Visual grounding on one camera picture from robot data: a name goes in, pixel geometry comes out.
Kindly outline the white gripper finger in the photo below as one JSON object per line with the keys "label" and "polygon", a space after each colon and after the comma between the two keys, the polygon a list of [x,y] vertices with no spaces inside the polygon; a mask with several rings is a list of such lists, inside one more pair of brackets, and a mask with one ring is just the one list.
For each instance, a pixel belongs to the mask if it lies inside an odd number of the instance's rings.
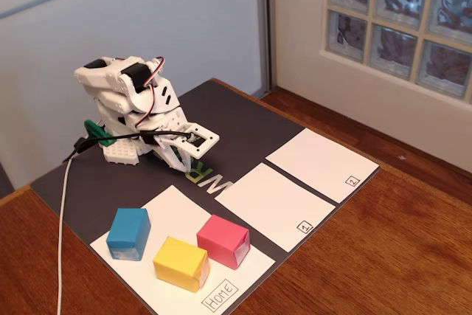
{"label": "white gripper finger", "polygon": [[180,163],[183,164],[183,166],[191,167],[192,157],[188,154],[188,152],[180,148],[173,148],[173,152],[176,155],[177,159],[180,161]]}
{"label": "white gripper finger", "polygon": [[187,173],[189,168],[180,163],[173,152],[173,148],[177,147],[169,144],[164,144],[163,146],[155,145],[154,151],[167,163],[169,167],[182,173]]}

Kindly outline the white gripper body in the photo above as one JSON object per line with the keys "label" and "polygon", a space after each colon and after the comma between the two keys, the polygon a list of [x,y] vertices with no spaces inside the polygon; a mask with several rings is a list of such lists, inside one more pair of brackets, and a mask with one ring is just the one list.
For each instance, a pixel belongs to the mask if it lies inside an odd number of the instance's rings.
{"label": "white gripper body", "polygon": [[192,123],[181,107],[152,114],[142,122],[142,146],[147,148],[191,148]]}

